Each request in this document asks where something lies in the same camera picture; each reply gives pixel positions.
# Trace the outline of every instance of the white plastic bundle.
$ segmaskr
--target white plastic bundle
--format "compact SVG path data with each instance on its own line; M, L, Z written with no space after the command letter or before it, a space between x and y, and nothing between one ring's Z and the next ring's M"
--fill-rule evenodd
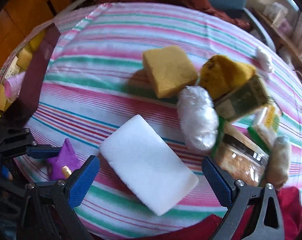
M185 144L197 153L212 149L219 119L209 93L200 86L187 86L179 93L177 113Z
M274 73L275 68L272 62L271 55L262 47L258 46L256 48L256 58L258 62L260 63L261 67L267 72L267 73Z

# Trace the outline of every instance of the metal bolt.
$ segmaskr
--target metal bolt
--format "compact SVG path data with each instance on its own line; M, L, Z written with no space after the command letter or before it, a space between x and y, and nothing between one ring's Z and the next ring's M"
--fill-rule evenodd
M271 183L267 183L267 184L266 184L266 187L267 187L268 189L273 189L273 188L274 188L274 186L273 186Z
M65 183L66 183L66 181L64 179L60 179L57 182L58 186L63 186Z
M29 189L33 189L35 187L35 184L34 183L30 183L29 185L28 185L28 188Z
M242 181L242 180L240 180L240 179L238 179L238 180L236 181L236 184L237 184L238 186L240 186L240 187L243 187L243 186L245 185L245 182Z

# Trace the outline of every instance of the tablecloth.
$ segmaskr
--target tablecloth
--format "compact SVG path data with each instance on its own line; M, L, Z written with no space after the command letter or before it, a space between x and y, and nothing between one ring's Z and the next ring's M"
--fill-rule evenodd
M278 134L288 136L292 143L285 186L297 187L302 203L302 84L263 43L216 17L164 4L102 4L53 21L61 37L48 65L38 110L27 123L37 142L61 146L68 137L83 163L99 153L105 138L140 114L199 178L194 190L157 217L101 158L99 174L75 208L90 232L105 239L153 236L194 225L212 213L223 216L226 211L201 172L202 156L184 145L177 99L157 99L142 70L144 50L169 45L182 48L198 70L215 54L257 68L257 46L272 55L276 71L266 83L284 112ZM247 116L234 125L248 136L246 128L253 118ZM48 180L44 161L24 155L16 163L29 181Z

